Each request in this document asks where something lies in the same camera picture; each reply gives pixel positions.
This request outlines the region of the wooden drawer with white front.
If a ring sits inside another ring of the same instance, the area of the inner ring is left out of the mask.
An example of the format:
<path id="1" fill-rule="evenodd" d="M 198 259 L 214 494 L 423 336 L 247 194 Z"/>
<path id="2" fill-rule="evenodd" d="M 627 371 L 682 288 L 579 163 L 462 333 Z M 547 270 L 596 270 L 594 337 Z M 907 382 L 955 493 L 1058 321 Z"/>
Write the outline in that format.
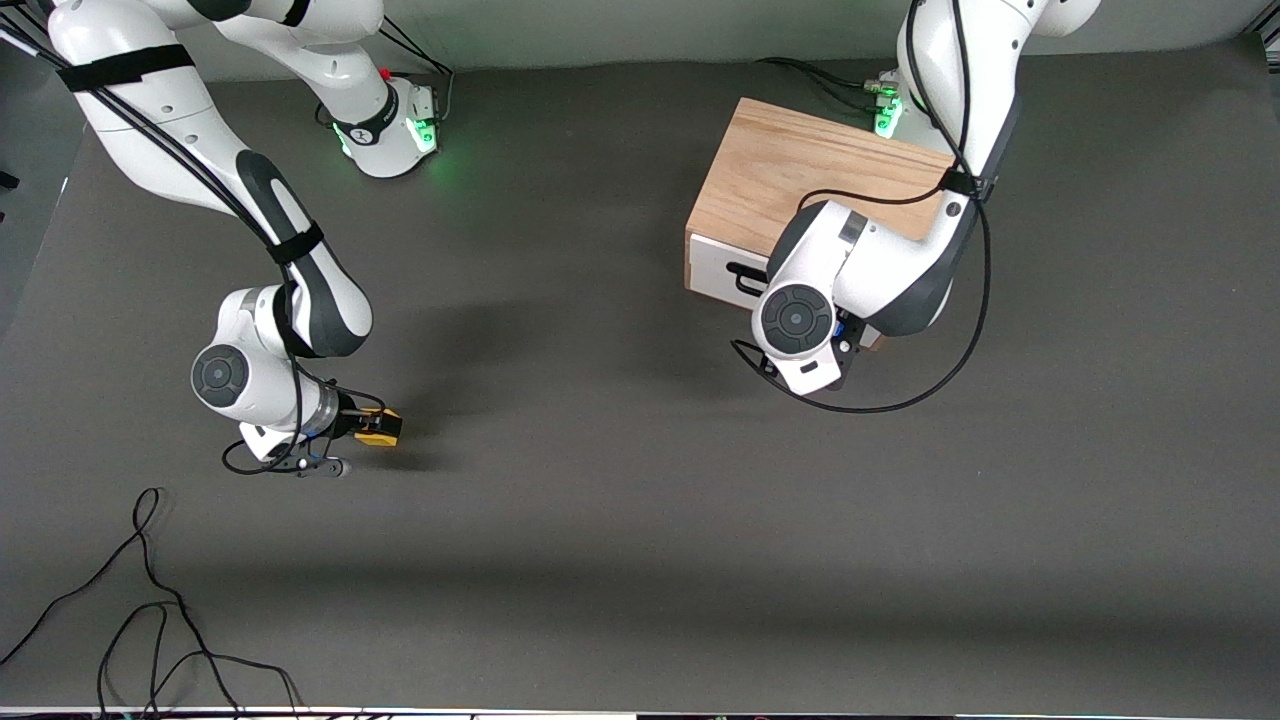
<path id="1" fill-rule="evenodd" d="M 701 234 L 690 234 L 686 242 L 686 288 L 736 307 L 753 310 L 759 299 L 736 291 L 733 277 L 724 269 L 727 263 L 741 263 L 765 270 L 767 258 Z"/>

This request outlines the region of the wooden drawer cabinet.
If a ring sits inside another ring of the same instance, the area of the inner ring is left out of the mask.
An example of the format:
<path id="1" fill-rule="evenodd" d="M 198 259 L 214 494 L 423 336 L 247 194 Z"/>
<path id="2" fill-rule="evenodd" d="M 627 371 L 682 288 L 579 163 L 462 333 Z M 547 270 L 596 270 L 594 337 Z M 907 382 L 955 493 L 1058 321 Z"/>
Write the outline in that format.
<path id="1" fill-rule="evenodd" d="M 881 231 L 922 241 L 940 206 L 925 192 L 952 161 L 936 149 L 744 97 L 685 223 L 684 286 L 690 234 L 768 261 L 799 208 L 826 200 L 851 208 Z M 749 337 L 751 310 L 736 309 L 739 332 Z"/>

